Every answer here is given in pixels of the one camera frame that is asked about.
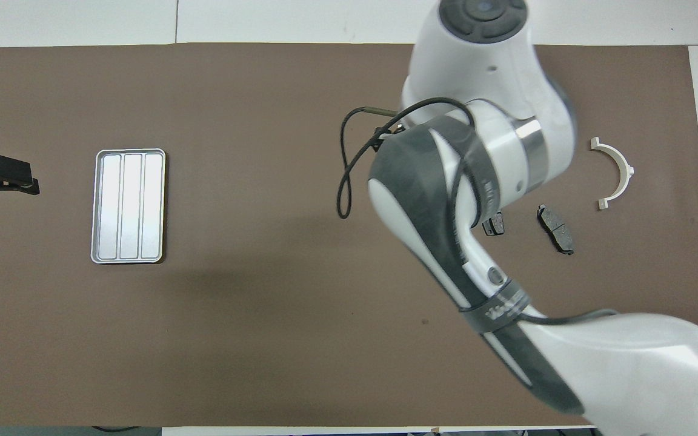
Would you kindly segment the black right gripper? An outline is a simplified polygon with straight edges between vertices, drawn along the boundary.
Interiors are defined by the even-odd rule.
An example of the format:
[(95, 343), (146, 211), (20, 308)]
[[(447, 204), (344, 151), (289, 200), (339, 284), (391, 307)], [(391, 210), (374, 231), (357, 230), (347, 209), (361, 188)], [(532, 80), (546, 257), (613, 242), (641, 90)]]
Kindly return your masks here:
[(402, 133), (404, 131), (405, 131), (404, 124), (397, 124), (393, 128), (376, 127), (376, 129), (374, 129), (374, 140), (373, 140), (374, 152), (379, 152), (382, 144), (384, 144), (384, 141), (388, 137)]

